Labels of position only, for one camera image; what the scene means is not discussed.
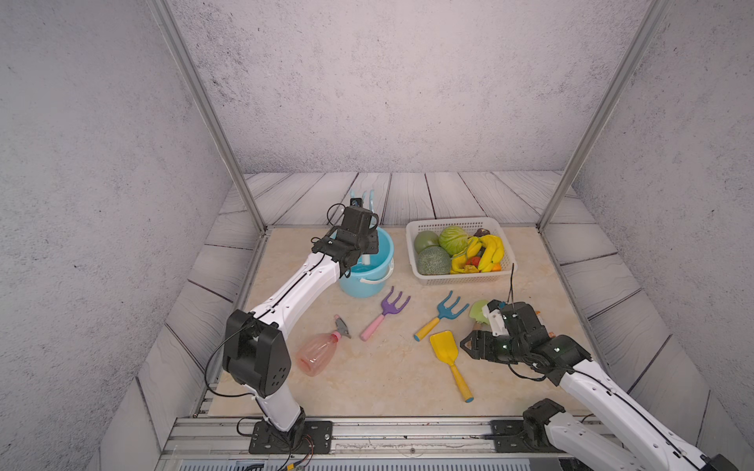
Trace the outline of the yellow plastic shovel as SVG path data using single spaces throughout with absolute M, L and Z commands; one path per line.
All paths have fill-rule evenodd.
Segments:
M 436 357 L 449 366 L 459 393 L 463 397 L 463 401 L 466 403 L 472 402 L 474 400 L 473 393 L 456 365 L 459 356 L 459 347 L 455 341 L 454 334 L 451 331 L 443 331 L 431 335 L 430 343 Z

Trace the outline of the pink spray bottle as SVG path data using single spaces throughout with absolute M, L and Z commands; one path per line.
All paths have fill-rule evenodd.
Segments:
M 310 337 L 296 353 L 296 365 L 306 376 L 319 375 L 333 359 L 341 339 L 350 337 L 345 320 L 336 315 L 335 330 Z

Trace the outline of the purple rake pink handle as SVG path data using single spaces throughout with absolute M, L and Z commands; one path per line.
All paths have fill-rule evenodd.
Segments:
M 403 292 L 398 292 L 394 296 L 394 291 L 395 288 L 392 287 L 382 299 L 381 313 L 359 335 L 362 341 L 368 341 L 387 317 L 401 313 L 410 303 L 411 296 L 404 298 Z

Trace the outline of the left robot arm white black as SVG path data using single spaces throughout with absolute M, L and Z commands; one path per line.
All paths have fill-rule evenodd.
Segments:
M 226 324 L 222 368 L 251 391 L 265 421 L 280 434 L 298 431 L 306 414 L 288 385 L 292 359 L 287 339 L 304 312 L 359 259 L 379 251 L 376 213 L 345 208 L 341 224 L 312 242 L 304 264 L 250 312 L 237 310 Z

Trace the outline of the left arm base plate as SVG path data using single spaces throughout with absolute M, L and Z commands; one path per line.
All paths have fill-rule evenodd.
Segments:
M 304 420 L 288 432 L 259 421 L 251 432 L 250 455 L 327 455 L 331 453 L 332 421 Z

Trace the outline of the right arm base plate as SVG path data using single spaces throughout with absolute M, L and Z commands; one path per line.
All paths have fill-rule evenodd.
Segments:
M 545 427 L 526 420 L 490 422 L 496 453 L 559 453 L 546 436 Z

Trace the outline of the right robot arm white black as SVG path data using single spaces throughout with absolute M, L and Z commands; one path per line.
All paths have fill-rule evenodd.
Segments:
M 502 437 L 504 451 L 567 453 L 591 470 L 732 470 L 724 455 L 707 455 L 679 437 L 619 387 L 591 354 L 566 335 L 554 336 L 525 302 L 493 299 L 482 309 L 490 328 L 473 330 L 459 347 L 475 360 L 531 368 L 533 382 L 549 381 L 584 405 L 615 436 L 588 429 L 545 398 Z

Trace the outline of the teal rake yellow handle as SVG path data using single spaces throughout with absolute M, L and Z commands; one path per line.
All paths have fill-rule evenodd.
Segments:
M 455 300 L 451 302 L 453 297 L 454 292 L 450 290 L 449 294 L 438 303 L 437 315 L 414 334 L 415 341 L 422 341 L 425 339 L 442 320 L 455 320 L 461 316 L 461 314 L 464 314 L 469 310 L 469 303 L 457 308 L 458 304 L 461 302 L 461 297 L 457 296 Z

